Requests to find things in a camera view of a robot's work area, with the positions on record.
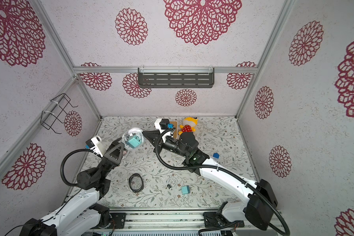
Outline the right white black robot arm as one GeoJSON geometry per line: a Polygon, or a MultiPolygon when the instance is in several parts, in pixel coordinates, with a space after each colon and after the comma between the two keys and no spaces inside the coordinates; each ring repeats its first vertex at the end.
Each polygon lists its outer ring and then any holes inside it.
{"type": "Polygon", "coordinates": [[[291,234],[288,224],[277,210],[278,201],[269,182],[264,179],[256,182],[224,168],[198,148],[194,133],[182,133],[179,139],[175,139],[172,132],[166,129],[163,132],[144,131],[142,134],[154,146],[157,159],[165,167],[196,173],[220,184],[240,199],[237,203],[224,203],[218,211],[218,216],[225,220],[226,228],[247,220],[263,231],[272,228],[282,236],[291,234]],[[165,162],[160,155],[163,149],[184,157],[183,165],[176,167],[165,162]]]}

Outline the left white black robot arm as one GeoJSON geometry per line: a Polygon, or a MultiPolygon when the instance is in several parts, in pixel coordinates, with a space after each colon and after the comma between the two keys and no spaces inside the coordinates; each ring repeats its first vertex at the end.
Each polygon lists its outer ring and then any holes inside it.
{"type": "Polygon", "coordinates": [[[111,181],[109,173],[118,167],[123,158],[125,145],[120,139],[111,143],[108,149],[100,152],[98,144],[88,141],[83,149],[67,154],[62,160],[60,174],[63,182],[79,191],[62,206],[40,219],[32,218],[19,225],[22,236],[80,236],[89,229],[110,227],[112,216],[110,209],[98,203],[109,191],[111,181]],[[79,152],[93,153],[101,158],[99,164],[77,175],[76,182],[71,183],[65,177],[65,163],[79,152]]]}

